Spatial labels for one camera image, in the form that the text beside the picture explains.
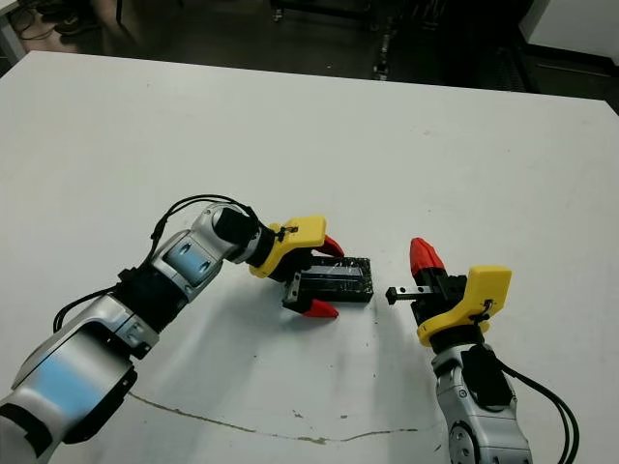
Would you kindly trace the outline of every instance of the dark floor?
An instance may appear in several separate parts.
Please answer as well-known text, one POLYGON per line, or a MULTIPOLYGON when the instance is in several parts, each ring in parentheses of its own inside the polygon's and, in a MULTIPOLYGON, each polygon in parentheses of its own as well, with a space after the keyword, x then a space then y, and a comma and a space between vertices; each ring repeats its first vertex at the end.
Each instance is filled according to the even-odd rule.
MULTIPOLYGON (((388 15, 388 2, 381 4, 382 17, 388 15)), ((51 30, 53 18, 26 10, 15 12, 12 22, 21 30, 32 21, 21 32, 27 49, 354 78, 374 78, 382 41, 383 28, 371 32, 349 19, 286 11, 275 23, 266 0, 186 0, 184 8, 177 0, 125 0, 121 26, 114 18, 116 0, 92 3, 102 29, 72 39, 51 30)), ((363 5, 357 0, 327 3, 363 5)), ((509 63, 494 56, 505 50, 488 50, 491 59, 481 62, 473 81, 455 82, 445 78, 431 34, 400 33, 392 51, 389 80, 523 90, 513 82, 517 73, 513 65, 494 64, 509 63)), ((541 93, 607 100, 619 113, 619 76, 611 75, 607 67, 531 53, 524 60, 541 93)), ((0 75, 7 69, 0 59, 0 75)))

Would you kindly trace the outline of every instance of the robotic arm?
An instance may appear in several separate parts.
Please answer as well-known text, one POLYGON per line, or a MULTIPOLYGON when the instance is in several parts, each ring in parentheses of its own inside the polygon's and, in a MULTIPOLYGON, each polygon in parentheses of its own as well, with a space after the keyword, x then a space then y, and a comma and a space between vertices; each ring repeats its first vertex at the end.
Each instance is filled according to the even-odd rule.
POLYGON ((413 239, 410 267, 415 287, 390 287, 387 301, 413 300, 417 336, 435 353, 436 396, 449 431, 449 453, 460 464, 532 464, 529 443, 516 420, 516 394, 506 376, 546 396, 559 411, 566 442, 559 463, 572 463, 578 426, 565 402, 549 389, 500 362, 483 333, 503 308, 512 272, 501 266, 474 266, 448 275, 434 248, 413 239), (574 434, 569 449, 570 420, 574 434))
POLYGON ((260 267, 275 241, 247 207, 212 203, 190 230, 123 271, 119 284, 55 327, 22 365, 13 392, 0 401, 0 463, 46 463, 61 442, 91 438, 135 383, 131 357, 148 354, 224 260, 260 267))

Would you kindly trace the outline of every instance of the wire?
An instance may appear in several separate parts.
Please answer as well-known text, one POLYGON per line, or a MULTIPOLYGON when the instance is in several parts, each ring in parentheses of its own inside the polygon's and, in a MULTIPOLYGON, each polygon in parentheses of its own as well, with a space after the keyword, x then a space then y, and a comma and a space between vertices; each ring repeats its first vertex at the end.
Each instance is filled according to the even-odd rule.
POLYGON ((104 288, 103 290, 98 290, 96 292, 93 292, 90 295, 86 295, 85 297, 81 297, 80 299, 75 300, 74 302, 71 302, 67 304, 65 307, 63 307, 62 309, 60 309, 58 313, 56 314, 56 317, 54 317, 54 322, 53 322, 54 333, 57 333, 60 329, 62 329, 62 323, 63 323, 63 320, 65 319, 65 316, 74 307, 81 305, 82 303, 86 303, 89 300, 92 300, 94 298, 102 297, 103 295, 106 295, 109 292, 114 291, 117 285, 118 284, 115 284, 115 285, 112 285, 111 287, 104 288))
MULTIPOLYGON (((54 31, 53 27, 50 27, 46 31, 42 32, 41 34, 37 34, 36 36, 32 36, 32 37, 23 36, 23 33, 26 32, 28 29, 30 29, 35 24, 36 17, 34 14, 34 10, 42 2, 38 0, 22 0, 22 3, 23 5, 21 9, 15 12, 12 16, 15 16, 18 12, 26 12, 27 14, 29 14, 30 19, 28 20, 28 24, 26 24, 25 26, 21 27, 20 29, 15 28, 15 32, 17 33, 19 38, 22 39, 23 41, 41 41, 43 39, 48 38, 54 31)), ((21 16, 19 16, 18 19, 16 19, 13 22, 17 24, 20 21, 21 21, 21 16)))
POLYGON ((260 220, 258 219, 257 215, 255 214, 255 212, 253 211, 252 208, 250 208, 247 205, 244 205, 243 203, 240 203, 240 202, 236 201, 233 198, 230 198, 229 196, 216 195, 216 194, 211 194, 211 193, 188 196, 187 198, 183 198, 182 200, 179 200, 176 203, 174 203, 167 210, 167 212, 162 216, 162 218, 157 221, 157 224, 155 224, 155 228, 153 230, 153 233, 151 234, 151 240, 152 240, 151 249, 148 251, 148 254, 144 258, 142 263, 139 265, 139 267, 142 268, 142 267, 146 266, 146 264, 148 264, 148 262, 153 258, 154 254, 155 254, 155 251, 157 250, 157 246, 159 245, 159 242, 162 239, 162 235, 163 235, 163 230, 165 228, 165 224, 167 223, 167 221, 172 216, 174 216, 178 212, 184 210, 185 208, 187 208, 190 205, 193 205, 195 203, 201 203, 201 202, 211 202, 211 203, 213 203, 213 202, 216 202, 216 201, 222 201, 224 203, 228 203, 228 204, 232 204, 232 205, 238 206, 250 218, 252 218, 255 221, 256 226, 264 227, 264 224, 262 224, 262 222, 260 222, 260 220))
MULTIPOLYGON (((252 208, 250 208, 247 205, 244 205, 243 203, 239 203, 238 201, 236 201, 233 198, 230 198, 229 196, 215 195, 215 194, 201 194, 201 195, 188 196, 187 198, 183 198, 182 200, 179 200, 176 203, 174 203, 172 206, 170 206, 170 208, 165 212, 165 214, 157 221, 157 223, 155 224, 153 233, 151 234, 151 240, 152 240, 151 248, 148 251, 148 254, 146 255, 146 257, 144 258, 144 261, 142 261, 142 263, 139 265, 139 268, 143 268, 144 266, 146 266, 150 262, 150 260, 153 258, 153 256, 155 255, 155 251, 157 251, 157 247, 163 236, 165 224, 167 223, 167 220, 170 219, 170 217, 172 217, 173 215, 177 214, 180 211, 183 211, 185 208, 188 208, 189 206, 195 203, 201 203, 201 202, 214 203, 216 201, 238 206, 250 218, 252 218, 255 221, 256 227, 257 226, 264 227, 264 224, 260 222, 260 220, 258 219, 258 216, 255 214, 252 208)), ((54 317, 54 321, 52 325, 54 333, 57 333, 58 331, 60 331, 60 329, 62 329, 62 324, 65 319, 65 316, 74 307, 81 305, 82 303, 86 303, 90 300, 93 300, 94 298, 101 297, 110 292, 113 292, 117 286, 118 284, 115 284, 111 287, 104 288, 103 290, 98 290, 96 292, 91 293, 90 295, 86 295, 85 297, 82 297, 64 306, 62 309, 58 311, 58 313, 54 317)))
POLYGON ((576 417, 574 413, 572 412, 572 410, 569 408, 569 406, 565 403, 565 401, 563 401, 553 391, 537 383, 535 380, 530 379, 526 377, 525 375, 520 374, 519 372, 513 370, 511 367, 508 367, 503 362, 501 362, 498 358, 496 359, 496 361, 498 362, 498 365, 501 368, 501 370, 505 372, 507 375, 518 379, 520 382, 522 382, 527 387, 535 390, 538 393, 541 393, 543 396, 549 399, 552 404, 554 404, 554 406, 559 411, 559 415, 561 416, 561 422, 563 422, 563 429, 565 432, 565 442, 563 446, 563 452, 561 453, 561 457, 559 459, 559 464, 574 463, 576 454, 578 453, 578 445, 580 443, 580 431, 578 429, 578 422, 576 421, 576 417), (568 421, 566 419, 566 415, 567 415, 567 419, 570 420, 572 431, 574 433, 571 446, 569 446, 570 428, 568 427, 568 421))

